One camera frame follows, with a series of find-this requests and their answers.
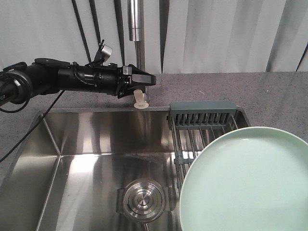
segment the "dish drying rack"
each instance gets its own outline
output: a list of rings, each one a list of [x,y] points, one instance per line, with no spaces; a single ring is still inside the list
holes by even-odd
[[[168,122],[179,195],[189,167],[207,145],[223,134],[250,126],[243,109],[231,101],[174,102]]]

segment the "faucet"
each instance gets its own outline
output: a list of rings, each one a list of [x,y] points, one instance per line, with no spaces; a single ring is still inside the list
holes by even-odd
[[[135,42],[137,68],[145,71],[143,0],[128,0],[128,32],[129,40]],[[144,109],[149,106],[147,87],[144,87],[144,91],[134,90],[134,97],[134,107]]]

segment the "stainless steel sink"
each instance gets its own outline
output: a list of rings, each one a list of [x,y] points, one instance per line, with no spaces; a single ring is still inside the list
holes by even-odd
[[[145,225],[123,209],[123,198],[133,182],[148,179],[147,195],[161,194],[163,202],[156,202],[161,215],[147,229],[179,231],[168,113],[169,107],[51,111],[20,148],[1,187],[0,229],[143,231]],[[240,126],[247,125],[242,112],[236,119]],[[189,138],[182,140],[184,147],[186,142]],[[202,149],[200,139],[196,147]],[[149,216],[146,208],[154,202],[144,190],[137,190],[132,200],[143,209],[138,214]]]

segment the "countertop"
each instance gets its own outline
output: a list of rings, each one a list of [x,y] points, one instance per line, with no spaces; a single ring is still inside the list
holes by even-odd
[[[169,106],[174,101],[231,100],[241,106],[252,126],[275,127],[308,141],[308,73],[221,73],[157,75],[149,88],[150,106]],[[37,96],[16,114],[0,112],[0,156],[27,132],[34,116],[46,109],[55,95]],[[133,98],[67,91],[54,108],[128,108]],[[0,164],[0,184],[16,151]]]

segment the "drain strainer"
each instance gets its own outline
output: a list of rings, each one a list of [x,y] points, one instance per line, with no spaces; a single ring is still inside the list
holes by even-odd
[[[150,179],[130,183],[124,192],[124,214],[135,222],[149,223],[158,218],[165,207],[165,195],[161,185]]]

